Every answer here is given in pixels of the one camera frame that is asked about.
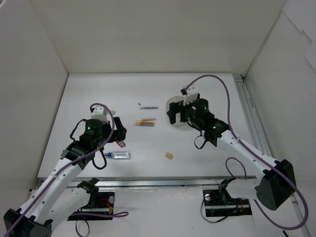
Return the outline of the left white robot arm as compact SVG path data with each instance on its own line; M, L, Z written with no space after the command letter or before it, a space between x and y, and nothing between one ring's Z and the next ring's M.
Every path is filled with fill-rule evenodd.
M18 209L9 209L4 217L6 237L49 237L53 231L81 207L98 203L98 179L81 182L66 199L60 196L68 185L108 143L123 141L127 130L119 117L84 120L84 133L62 152L49 177Z

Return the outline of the green grey marker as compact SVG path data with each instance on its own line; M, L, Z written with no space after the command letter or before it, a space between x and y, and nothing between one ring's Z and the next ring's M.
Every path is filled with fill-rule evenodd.
M155 127L155 124L151 123L134 123L134 126L143 126L143 127Z

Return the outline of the orange tip brown marker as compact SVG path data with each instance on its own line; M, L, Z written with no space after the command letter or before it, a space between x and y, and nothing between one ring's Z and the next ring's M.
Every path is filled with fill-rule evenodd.
M152 121L152 122L134 122L134 123L151 123L151 124L156 124L154 121Z

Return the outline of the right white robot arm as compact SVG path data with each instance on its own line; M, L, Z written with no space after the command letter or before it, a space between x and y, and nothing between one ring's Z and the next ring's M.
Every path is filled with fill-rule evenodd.
M171 124L180 115L180 122L187 122L199 131L205 142L230 152L256 177L254 181L239 178L224 180L218 192L221 202L230 203L237 198L252 199L275 211L294 194L296 181L292 164L285 159L277 161L233 135L229 125L209 111L206 99L196 99L189 104L183 100L168 103L166 114Z

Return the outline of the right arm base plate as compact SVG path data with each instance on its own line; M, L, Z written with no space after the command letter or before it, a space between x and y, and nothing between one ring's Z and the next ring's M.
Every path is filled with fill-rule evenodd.
M202 214L209 218L251 216L252 210L248 199L235 198L223 200L217 189L202 190Z

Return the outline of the clear glue bottle blue cap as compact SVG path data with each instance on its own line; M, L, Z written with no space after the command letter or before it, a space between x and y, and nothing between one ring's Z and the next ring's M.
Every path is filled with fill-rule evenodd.
M131 159L130 152L126 152L126 151L104 153L104 156L107 158L110 158L110 159L115 159L115 160L129 160L129 159Z

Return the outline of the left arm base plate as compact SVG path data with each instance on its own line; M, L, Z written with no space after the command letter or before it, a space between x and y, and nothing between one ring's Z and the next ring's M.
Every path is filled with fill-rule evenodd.
M93 205L86 205L75 213L93 213L106 215L106 217L91 216L91 215L76 215L70 216L68 221L99 221L99 220L112 220L115 202L115 192L104 191L99 192L98 197Z

